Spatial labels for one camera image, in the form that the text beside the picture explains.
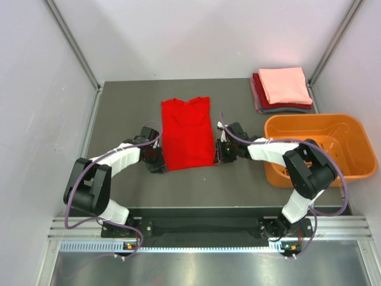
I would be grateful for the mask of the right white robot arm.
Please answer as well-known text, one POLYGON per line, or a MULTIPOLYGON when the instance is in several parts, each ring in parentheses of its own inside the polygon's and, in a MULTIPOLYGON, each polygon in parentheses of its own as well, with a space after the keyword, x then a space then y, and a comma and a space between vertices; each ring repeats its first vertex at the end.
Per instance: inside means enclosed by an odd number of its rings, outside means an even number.
POLYGON ((218 163, 232 163, 240 157, 286 169, 293 192, 276 219, 283 235, 293 235, 299 229, 315 200, 340 175, 336 163, 312 139, 250 138, 238 122, 218 122, 217 129, 221 131, 216 140, 218 163))

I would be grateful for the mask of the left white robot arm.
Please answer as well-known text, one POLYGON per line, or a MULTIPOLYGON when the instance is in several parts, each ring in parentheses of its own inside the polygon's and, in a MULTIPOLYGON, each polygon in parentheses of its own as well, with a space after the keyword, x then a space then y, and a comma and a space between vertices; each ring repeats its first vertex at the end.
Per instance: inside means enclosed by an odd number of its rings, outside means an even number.
POLYGON ((135 222, 130 211, 111 199, 111 181, 127 167, 144 162, 151 173, 162 172, 164 157, 159 145, 161 132, 144 126, 138 136, 127 139, 105 154, 74 162, 64 195, 65 220, 70 210, 107 221, 122 236, 129 236, 135 222))

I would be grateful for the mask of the folded dark red t shirt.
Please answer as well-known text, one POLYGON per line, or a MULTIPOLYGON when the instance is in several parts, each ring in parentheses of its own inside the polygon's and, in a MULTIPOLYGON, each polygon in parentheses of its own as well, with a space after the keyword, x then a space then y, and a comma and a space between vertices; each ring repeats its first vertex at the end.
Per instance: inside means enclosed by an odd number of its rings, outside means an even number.
POLYGON ((259 74, 253 73, 252 79, 254 83, 254 89, 258 96, 258 100, 260 102, 260 106, 262 110, 268 111, 268 110, 281 109, 281 110, 302 110, 303 112, 307 112, 308 110, 312 109, 312 104, 297 104, 297 103, 270 104, 266 97, 265 90, 262 86, 262 83, 260 81, 259 74))

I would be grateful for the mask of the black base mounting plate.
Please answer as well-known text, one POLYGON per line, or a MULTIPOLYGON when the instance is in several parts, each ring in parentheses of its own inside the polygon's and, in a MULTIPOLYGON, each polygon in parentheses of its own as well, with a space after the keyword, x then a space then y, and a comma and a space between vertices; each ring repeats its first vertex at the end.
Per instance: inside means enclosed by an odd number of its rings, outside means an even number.
POLYGON ((303 215, 289 222, 278 207, 179 207, 132 208, 126 222, 90 217, 68 229, 95 222, 101 238, 121 239, 126 250, 144 248, 245 248, 262 247, 284 240, 282 250, 300 250, 315 230, 303 215))

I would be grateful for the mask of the folded pink t shirt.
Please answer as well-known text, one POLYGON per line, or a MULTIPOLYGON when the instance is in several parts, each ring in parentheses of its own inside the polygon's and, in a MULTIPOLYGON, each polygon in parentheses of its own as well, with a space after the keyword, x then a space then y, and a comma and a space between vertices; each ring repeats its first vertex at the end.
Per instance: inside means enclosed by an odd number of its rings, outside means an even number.
POLYGON ((258 75, 269 104, 312 104, 301 67, 258 69, 258 75))

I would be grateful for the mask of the orange plastic basket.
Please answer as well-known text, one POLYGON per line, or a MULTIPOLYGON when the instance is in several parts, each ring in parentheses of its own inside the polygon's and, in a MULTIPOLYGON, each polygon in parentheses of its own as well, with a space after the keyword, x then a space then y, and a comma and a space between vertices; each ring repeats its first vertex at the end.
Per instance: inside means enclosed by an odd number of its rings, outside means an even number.
POLYGON ((291 114, 270 117, 267 139, 313 139, 338 164, 348 184, 367 179, 377 158, 362 124, 346 114, 291 114))

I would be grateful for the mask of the aluminium rail profile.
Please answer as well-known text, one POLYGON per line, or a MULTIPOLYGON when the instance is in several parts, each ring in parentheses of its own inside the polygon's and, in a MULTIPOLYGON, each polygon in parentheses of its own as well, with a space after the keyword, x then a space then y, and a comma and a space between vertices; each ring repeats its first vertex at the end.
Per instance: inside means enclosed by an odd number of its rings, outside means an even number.
MULTIPOLYGON (((234 224, 232 219, 224 219, 223 222, 229 222, 227 226, 223 226, 221 222, 204 222, 200 225, 180 225, 174 222, 165 225, 163 220, 149 219, 148 222, 138 220, 136 229, 143 233, 145 238, 158 237, 162 234, 184 234, 190 236, 207 235, 207 234, 248 234, 250 237, 257 239, 263 238, 263 230, 270 230, 269 226, 264 226, 263 222, 269 223, 269 218, 255 223, 249 220, 249 225, 234 224)), ((284 235, 286 238, 295 238, 297 232, 301 232, 306 238, 312 236, 315 231, 315 239, 323 240, 367 240, 372 237, 370 228, 366 219, 361 216, 338 216, 326 217, 319 216, 313 218, 306 217, 303 222, 292 230, 290 234, 284 235)), ((95 220, 86 222, 74 229, 66 229, 64 227, 64 219, 62 217, 55 218, 50 227, 48 238, 52 240, 90 240, 90 239, 127 239, 137 237, 139 234, 134 230, 121 228, 119 226, 107 223, 98 223, 95 220)))

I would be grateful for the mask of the left aluminium frame post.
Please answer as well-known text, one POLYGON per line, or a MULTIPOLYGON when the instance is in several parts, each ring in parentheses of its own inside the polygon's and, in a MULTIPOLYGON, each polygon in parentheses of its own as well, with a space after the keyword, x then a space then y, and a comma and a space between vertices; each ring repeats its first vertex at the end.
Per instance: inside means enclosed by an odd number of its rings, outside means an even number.
POLYGON ((66 23, 63 15, 61 14, 60 9, 58 8, 58 5, 53 0, 43 0, 42 2, 45 4, 49 13, 51 14, 54 21, 56 22, 69 48, 72 50, 77 62, 79 63, 80 67, 83 69, 87 79, 90 81, 91 85, 95 88, 95 90, 99 91, 101 88, 101 84, 96 79, 95 74, 90 68, 88 61, 86 60, 84 54, 82 53, 81 48, 79 47, 79 44, 77 43, 68 24, 66 23))

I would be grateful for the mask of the aluminium frame post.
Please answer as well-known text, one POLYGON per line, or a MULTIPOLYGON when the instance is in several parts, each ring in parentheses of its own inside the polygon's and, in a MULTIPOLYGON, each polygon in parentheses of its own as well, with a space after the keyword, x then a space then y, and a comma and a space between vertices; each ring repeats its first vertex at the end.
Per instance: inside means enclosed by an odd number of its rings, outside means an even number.
POLYGON ((79 44, 77 43, 68 24, 66 23, 63 15, 61 14, 60 9, 58 8, 58 5, 53 0, 43 0, 42 2, 45 4, 49 13, 51 14, 54 21, 56 22, 69 48, 72 50, 77 62, 79 63, 80 67, 83 69, 87 79, 90 81, 91 85, 95 88, 95 90, 99 91, 101 88, 101 84, 96 79, 95 74, 90 68, 88 61, 86 60, 84 54, 82 53, 81 48, 79 47, 79 44))
POLYGON ((355 16, 359 12, 363 3, 365 3, 364 0, 351 1, 351 5, 349 6, 349 8, 348 8, 347 12, 345 13, 343 19, 341 20, 341 22, 340 22, 338 28, 336 29, 336 32, 334 33, 333 37, 331 38, 325 52, 323 53, 320 61, 318 62, 317 67, 315 68, 310 79, 308 80, 309 87, 312 87, 316 83, 318 77, 321 75, 322 71, 324 70, 324 68, 328 64, 331 56, 333 55, 333 53, 337 49, 340 41, 342 40, 344 34, 348 30, 353 19, 355 18, 355 16))

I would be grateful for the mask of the right aluminium frame post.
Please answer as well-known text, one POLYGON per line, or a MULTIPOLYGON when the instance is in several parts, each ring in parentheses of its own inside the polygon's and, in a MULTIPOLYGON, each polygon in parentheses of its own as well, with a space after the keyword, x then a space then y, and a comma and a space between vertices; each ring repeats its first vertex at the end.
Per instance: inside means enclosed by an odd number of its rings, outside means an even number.
POLYGON ((351 1, 351 5, 349 6, 349 8, 348 8, 347 12, 345 13, 343 19, 341 20, 341 22, 340 22, 338 28, 336 29, 336 32, 334 33, 333 37, 331 38, 325 52, 323 53, 320 61, 318 62, 317 67, 315 68, 310 79, 308 80, 309 87, 312 87, 316 83, 318 77, 321 75, 322 71, 324 70, 324 68, 328 64, 331 56, 333 55, 333 53, 337 49, 340 41, 342 40, 344 34, 348 30, 353 19, 355 18, 355 16, 359 12, 363 3, 365 3, 364 0, 351 1))

